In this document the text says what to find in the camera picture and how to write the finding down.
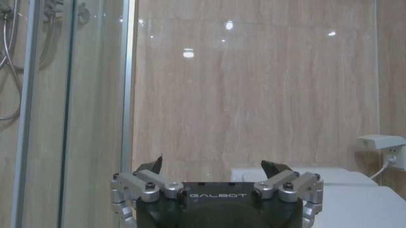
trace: shower hose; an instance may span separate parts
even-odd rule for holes
[[[56,4],[63,5],[63,0],[46,0],[46,9],[44,14],[48,18],[48,31],[46,36],[46,45],[41,51],[40,55],[40,64],[39,68],[41,69],[44,67],[44,62],[50,50],[50,43],[51,38],[54,35],[55,30],[55,20],[56,20],[56,13],[60,12],[60,10],[56,10]],[[0,70],[4,69],[7,66],[12,79],[13,79],[13,85],[16,87],[16,90],[19,92],[19,106],[12,114],[1,116],[0,115],[0,121],[12,120],[19,117],[20,115],[20,106],[21,106],[21,81],[19,77],[19,73],[24,71],[23,67],[19,67],[13,63],[13,57],[12,52],[15,48],[15,42],[16,42],[16,33],[17,33],[17,27],[19,27],[19,7],[20,7],[20,0],[13,1],[13,8],[9,8],[4,6],[4,2],[0,0],[1,5],[1,19],[3,19],[3,51],[0,53]]]

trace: metal hose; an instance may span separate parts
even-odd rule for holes
[[[16,27],[19,24],[19,17],[17,17],[17,13],[19,13],[19,9],[20,9],[20,0],[15,0],[13,1],[13,11],[12,11],[12,31],[11,31],[11,38],[8,43],[8,50],[9,52],[13,51],[13,46],[15,46],[15,37],[16,37]],[[0,69],[4,67],[5,64],[5,60],[7,60],[7,56],[3,57],[3,60],[0,61]]]
[[[11,120],[13,118],[16,118],[20,114],[20,106],[21,106],[21,81],[19,78],[19,74],[17,71],[23,71],[24,68],[20,66],[16,66],[13,64],[12,61],[12,51],[15,48],[15,40],[16,40],[16,30],[17,30],[17,25],[19,25],[19,21],[17,21],[17,11],[19,11],[19,7],[20,7],[20,0],[15,0],[13,2],[13,11],[12,11],[12,27],[11,27],[11,35],[8,38],[8,29],[7,29],[7,17],[8,15],[4,14],[4,24],[3,24],[3,47],[5,50],[5,56],[0,56],[1,61],[0,61],[0,70],[4,68],[4,66],[7,65],[11,69],[11,73],[12,73],[12,79],[15,82],[15,86],[17,88],[19,91],[19,107],[15,110],[15,112],[11,115],[7,116],[0,116],[0,121],[5,121],[5,120]],[[54,30],[55,30],[55,19],[56,19],[56,14],[50,15],[50,23],[48,23],[48,31],[47,31],[47,37],[46,37],[46,45],[44,45],[44,49],[41,51],[41,55],[40,55],[40,64],[39,64],[39,68],[41,69],[46,66],[46,58],[50,52],[50,42],[54,36]]]
[[[16,86],[17,91],[19,91],[20,99],[19,99],[19,107],[15,110],[15,112],[11,115],[1,116],[0,121],[11,120],[11,119],[16,118],[20,115],[20,106],[21,106],[21,82],[20,82],[20,79],[19,79],[17,72],[13,68],[13,61],[12,61],[11,52],[9,52],[9,45],[8,44],[12,43],[12,42],[7,42],[7,41],[8,41],[7,40],[7,19],[4,19],[4,24],[3,24],[3,46],[4,46],[4,50],[5,50],[4,59],[7,60],[7,66],[12,70],[12,79],[13,79],[13,83],[15,83],[15,86]]]

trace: electrical outlet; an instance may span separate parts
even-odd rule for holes
[[[390,148],[385,153],[385,162],[389,159],[394,159],[394,163],[390,166],[397,167],[406,171],[406,146],[397,146]]]

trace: bathroom wall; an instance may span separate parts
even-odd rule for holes
[[[24,65],[25,34],[28,3],[21,1],[19,15],[17,40],[13,52],[13,62]],[[11,114],[19,106],[19,93],[13,84],[12,75],[7,66],[0,70],[0,116]],[[19,120],[0,121],[0,227],[8,227],[11,223],[12,197],[13,197],[13,168],[17,147]]]
[[[378,1],[381,133],[406,136],[406,2]],[[389,169],[382,184],[406,199],[406,173]]]
[[[373,0],[140,0],[134,167],[228,180],[262,159],[378,169]]]

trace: shower enclosure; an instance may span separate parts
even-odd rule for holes
[[[375,173],[355,139],[406,135],[405,24],[403,0],[0,0],[0,227],[119,227],[112,174],[160,155],[176,181]]]
[[[131,145],[132,106],[124,101],[130,104],[136,1],[0,3],[0,68],[11,72],[1,97],[15,107],[21,101],[21,111],[12,105],[0,110],[4,131],[13,135],[13,145],[1,140],[9,149],[1,154],[0,226],[118,227],[110,178],[131,169],[123,151]]]

